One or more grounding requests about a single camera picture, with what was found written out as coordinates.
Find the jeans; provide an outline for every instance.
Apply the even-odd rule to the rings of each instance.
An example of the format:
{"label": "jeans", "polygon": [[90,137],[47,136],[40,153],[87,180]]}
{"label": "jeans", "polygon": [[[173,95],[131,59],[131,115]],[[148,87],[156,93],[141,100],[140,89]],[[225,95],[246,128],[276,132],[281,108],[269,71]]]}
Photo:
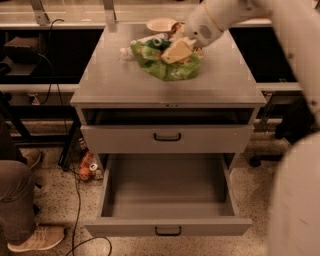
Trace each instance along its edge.
{"label": "jeans", "polygon": [[0,114],[0,223],[12,245],[25,242],[36,228],[33,212],[34,176],[13,143]]}

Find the red can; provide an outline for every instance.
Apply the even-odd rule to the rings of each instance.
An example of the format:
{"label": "red can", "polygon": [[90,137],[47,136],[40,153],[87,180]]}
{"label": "red can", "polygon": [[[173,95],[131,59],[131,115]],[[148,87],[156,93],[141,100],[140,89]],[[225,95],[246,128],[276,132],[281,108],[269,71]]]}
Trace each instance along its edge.
{"label": "red can", "polygon": [[90,165],[93,163],[93,160],[94,160],[94,155],[90,152],[86,152],[80,162],[80,167],[81,168],[84,168],[84,167],[89,168]]}

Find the drawer handle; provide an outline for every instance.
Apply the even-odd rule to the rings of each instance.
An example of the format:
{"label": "drawer handle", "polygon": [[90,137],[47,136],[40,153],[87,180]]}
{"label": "drawer handle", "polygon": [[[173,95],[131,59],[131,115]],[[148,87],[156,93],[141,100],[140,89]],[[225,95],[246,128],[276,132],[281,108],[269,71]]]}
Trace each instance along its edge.
{"label": "drawer handle", "polygon": [[155,227],[155,233],[156,233],[157,236],[180,236],[181,232],[182,232],[181,226],[179,226],[178,233],[169,233],[169,234],[168,233],[159,233],[158,227]]}
{"label": "drawer handle", "polygon": [[172,142],[172,141],[179,141],[179,140],[181,140],[181,133],[179,132],[178,134],[177,134],[177,136],[175,136],[175,137],[162,137],[162,136],[159,136],[158,134],[156,134],[156,133],[154,133],[153,134],[153,138],[154,138],[154,140],[156,140],[156,141],[164,141],[164,142]]}

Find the cabinet top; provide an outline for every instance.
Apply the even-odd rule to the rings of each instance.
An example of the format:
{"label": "cabinet top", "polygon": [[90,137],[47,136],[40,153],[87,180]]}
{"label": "cabinet top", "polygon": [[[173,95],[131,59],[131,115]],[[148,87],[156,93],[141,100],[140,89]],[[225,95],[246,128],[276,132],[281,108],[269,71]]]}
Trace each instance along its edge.
{"label": "cabinet top", "polygon": [[120,48],[150,35],[144,24],[118,24],[106,27],[89,61],[71,104],[103,107],[237,105],[263,106],[265,99],[229,31],[203,49],[198,77],[164,82],[134,61],[120,60]]}

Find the white bowl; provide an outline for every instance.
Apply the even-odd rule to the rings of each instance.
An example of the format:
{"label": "white bowl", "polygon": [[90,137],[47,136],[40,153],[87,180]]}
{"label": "white bowl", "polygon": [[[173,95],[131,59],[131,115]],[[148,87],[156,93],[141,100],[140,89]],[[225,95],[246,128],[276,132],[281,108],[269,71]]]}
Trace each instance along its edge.
{"label": "white bowl", "polygon": [[166,33],[171,31],[171,27],[177,21],[170,18],[157,18],[152,19],[147,22],[147,28],[151,30],[154,34]]}

